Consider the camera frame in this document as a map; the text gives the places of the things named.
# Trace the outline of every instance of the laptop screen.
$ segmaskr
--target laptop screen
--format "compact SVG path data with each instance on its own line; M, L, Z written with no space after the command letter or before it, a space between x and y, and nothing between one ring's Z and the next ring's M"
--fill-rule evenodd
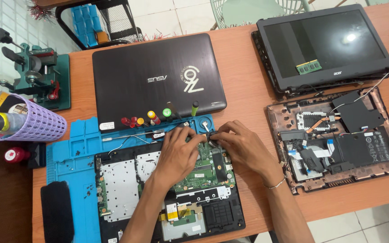
M328 70L385 58L359 10L264 29L282 78L298 76L296 66L313 60Z

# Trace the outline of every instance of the orange wooden desk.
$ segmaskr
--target orange wooden desk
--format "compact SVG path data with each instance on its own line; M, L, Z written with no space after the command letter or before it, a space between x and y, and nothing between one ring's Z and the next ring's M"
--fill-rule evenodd
M366 11L389 52L389 3L367 7ZM264 107L277 101L251 40L250 33L256 29L256 25L247 25L208 32L228 101L227 108L214 113L213 119L216 128L226 121L240 120L249 129L256 131L269 151L277 156L264 114ZM95 51L70 54L72 108L59 113L68 123L97 115L91 58ZM347 86L329 93L355 88ZM389 112L389 79L380 85L380 92ZM63 139L69 139L69 132L68 130ZM234 165L234 169L246 228L197 242L221 242L273 229L265 188L260 177L238 165ZM46 169L34 170L32 238L35 243L44 242L40 201L40 188L44 185ZM295 198L307 221L379 206L389 203L389 176L324 191L301 193Z

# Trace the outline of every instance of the battery label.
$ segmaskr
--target battery label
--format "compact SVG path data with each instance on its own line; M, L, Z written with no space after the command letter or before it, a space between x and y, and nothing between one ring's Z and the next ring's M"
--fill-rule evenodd
M373 157L373 162L389 161L389 148L380 131L374 131L372 136L366 137L366 146L370 155Z

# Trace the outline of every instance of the tinsel decoration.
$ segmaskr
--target tinsel decoration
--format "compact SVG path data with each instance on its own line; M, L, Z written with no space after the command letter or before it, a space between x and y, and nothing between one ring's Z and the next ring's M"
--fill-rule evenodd
M35 20L42 20L44 19L45 21L49 21L51 23L51 19L55 19L55 14L52 12L51 9L45 9L37 5L37 0L32 0L31 3L33 6L28 6L28 11L31 14L31 16Z

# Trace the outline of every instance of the person's right hand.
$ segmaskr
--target person's right hand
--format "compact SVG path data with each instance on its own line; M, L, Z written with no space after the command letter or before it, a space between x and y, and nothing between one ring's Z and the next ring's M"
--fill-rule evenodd
M229 153L233 162L243 164L259 173L267 187L273 187L284 178L283 170L262 143L259 136L240 121L228 121L211 136Z

